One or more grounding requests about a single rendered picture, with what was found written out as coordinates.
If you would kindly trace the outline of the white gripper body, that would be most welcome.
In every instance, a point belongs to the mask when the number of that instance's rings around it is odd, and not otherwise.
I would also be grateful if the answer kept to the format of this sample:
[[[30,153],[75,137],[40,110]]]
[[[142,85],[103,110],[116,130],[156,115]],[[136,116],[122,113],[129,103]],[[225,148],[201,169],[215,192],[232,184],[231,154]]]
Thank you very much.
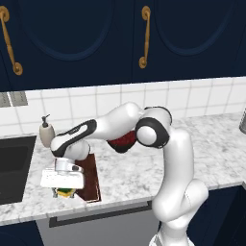
[[[42,187],[83,189],[85,187],[85,178],[81,172],[59,174],[55,170],[44,169],[40,185]]]

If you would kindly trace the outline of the yellow and green sponge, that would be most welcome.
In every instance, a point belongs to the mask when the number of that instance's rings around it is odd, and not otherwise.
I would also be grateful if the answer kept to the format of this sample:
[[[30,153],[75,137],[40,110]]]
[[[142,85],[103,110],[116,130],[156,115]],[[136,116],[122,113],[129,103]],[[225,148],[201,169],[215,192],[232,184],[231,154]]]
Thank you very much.
[[[59,188],[57,194],[62,197],[73,197],[75,190],[74,189],[63,189]]]

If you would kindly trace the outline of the dark brown cutting board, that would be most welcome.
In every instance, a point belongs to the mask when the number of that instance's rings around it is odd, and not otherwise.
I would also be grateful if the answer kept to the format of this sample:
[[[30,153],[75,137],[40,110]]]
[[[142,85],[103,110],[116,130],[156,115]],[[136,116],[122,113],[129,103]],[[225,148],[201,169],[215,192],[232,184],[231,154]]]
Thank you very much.
[[[76,194],[88,203],[100,202],[99,187],[95,156],[89,154],[85,160],[76,160],[75,163],[84,169],[85,187],[77,189]]]

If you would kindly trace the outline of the black sink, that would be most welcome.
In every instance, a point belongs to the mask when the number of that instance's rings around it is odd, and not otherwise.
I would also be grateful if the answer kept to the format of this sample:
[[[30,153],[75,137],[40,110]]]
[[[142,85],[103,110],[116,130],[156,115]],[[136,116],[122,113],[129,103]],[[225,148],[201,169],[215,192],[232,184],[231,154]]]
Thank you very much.
[[[0,205],[23,199],[37,137],[0,139]]]

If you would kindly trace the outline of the beige soap dispenser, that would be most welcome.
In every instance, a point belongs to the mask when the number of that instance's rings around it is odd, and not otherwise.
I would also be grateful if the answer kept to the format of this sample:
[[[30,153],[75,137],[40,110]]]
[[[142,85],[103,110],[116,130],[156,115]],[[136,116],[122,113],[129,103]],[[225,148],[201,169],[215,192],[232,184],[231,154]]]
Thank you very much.
[[[55,131],[51,124],[46,121],[47,116],[42,116],[42,123],[39,126],[39,137],[44,147],[49,148],[55,137]]]

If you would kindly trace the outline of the grey dishwasher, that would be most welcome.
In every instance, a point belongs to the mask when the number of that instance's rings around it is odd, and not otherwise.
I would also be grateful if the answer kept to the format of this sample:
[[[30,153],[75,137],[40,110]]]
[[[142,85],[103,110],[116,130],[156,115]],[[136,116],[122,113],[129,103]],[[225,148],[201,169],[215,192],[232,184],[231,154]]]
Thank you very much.
[[[59,220],[100,214],[142,206],[143,203],[98,209],[64,216]],[[151,210],[86,221],[55,228],[49,227],[49,219],[37,221],[44,246],[148,246],[157,232],[159,220]]]

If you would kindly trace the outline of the navy base cupboard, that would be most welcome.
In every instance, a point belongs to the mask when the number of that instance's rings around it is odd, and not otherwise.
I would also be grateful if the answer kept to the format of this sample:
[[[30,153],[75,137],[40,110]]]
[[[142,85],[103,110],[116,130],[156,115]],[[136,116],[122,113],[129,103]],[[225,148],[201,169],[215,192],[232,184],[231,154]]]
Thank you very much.
[[[0,246],[44,246],[35,221],[0,226]]]
[[[245,218],[246,189],[242,185],[210,190],[187,235],[195,246],[233,246],[233,237]]]

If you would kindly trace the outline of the dark red bowl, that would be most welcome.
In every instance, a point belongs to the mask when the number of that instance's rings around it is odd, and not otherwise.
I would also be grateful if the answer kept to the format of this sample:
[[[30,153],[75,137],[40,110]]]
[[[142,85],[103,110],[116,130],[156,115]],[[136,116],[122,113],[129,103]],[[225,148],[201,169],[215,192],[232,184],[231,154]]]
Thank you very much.
[[[109,146],[117,153],[123,154],[131,149],[136,142],[135,132],[129,131],[127,134],[115,140],[108,140]]]

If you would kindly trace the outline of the grey metal container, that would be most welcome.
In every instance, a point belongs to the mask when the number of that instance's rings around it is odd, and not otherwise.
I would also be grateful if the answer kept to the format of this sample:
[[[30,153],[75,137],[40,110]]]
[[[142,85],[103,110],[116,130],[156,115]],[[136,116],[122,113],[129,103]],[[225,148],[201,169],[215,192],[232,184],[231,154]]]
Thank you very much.
[[[239,130],[246,135],[246,108],[239,123]]]

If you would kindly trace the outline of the grey wall outlet plate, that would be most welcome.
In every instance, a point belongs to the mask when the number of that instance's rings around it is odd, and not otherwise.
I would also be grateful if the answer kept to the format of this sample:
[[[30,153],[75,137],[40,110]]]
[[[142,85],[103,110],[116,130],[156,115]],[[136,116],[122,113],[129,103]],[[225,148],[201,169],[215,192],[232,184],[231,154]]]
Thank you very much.
[[[20,107],[27,105],[28,101],[24,91],[0,92],[0,108],[8,108],[10,106]]]

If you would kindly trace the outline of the navy wall cupboard door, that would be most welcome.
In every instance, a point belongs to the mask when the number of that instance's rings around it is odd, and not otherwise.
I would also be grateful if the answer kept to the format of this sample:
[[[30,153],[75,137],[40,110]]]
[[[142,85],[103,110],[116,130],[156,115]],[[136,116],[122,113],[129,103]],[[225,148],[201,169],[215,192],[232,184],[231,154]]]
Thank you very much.
[[[147,66],[146,21],[151,10]],[[246,0],[135,0],[133,80],[179,81],[246,76]]]
[[[0,91],[127,84],[132,79],[135,0],[0,0]]]

